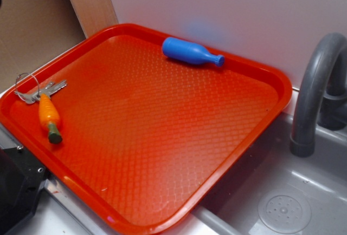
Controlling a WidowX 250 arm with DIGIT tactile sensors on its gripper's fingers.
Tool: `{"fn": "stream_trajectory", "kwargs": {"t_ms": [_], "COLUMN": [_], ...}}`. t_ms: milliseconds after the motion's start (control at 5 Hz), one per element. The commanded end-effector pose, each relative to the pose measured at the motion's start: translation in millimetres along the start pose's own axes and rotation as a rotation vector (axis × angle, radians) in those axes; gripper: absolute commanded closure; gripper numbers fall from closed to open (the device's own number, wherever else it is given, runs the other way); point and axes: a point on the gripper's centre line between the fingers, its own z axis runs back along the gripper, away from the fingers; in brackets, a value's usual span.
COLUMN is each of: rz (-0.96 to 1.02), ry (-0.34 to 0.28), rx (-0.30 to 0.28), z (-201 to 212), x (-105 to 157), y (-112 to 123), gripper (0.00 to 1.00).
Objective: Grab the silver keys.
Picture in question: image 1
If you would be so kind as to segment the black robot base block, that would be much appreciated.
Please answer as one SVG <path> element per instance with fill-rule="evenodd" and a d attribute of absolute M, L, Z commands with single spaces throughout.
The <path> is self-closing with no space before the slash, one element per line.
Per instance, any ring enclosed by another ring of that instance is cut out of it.
<path fill-rule="evenodd" d="M 28 149 L 1 149 L 1 234 L 12 234 L 35 215 L 47 175 Z"/>

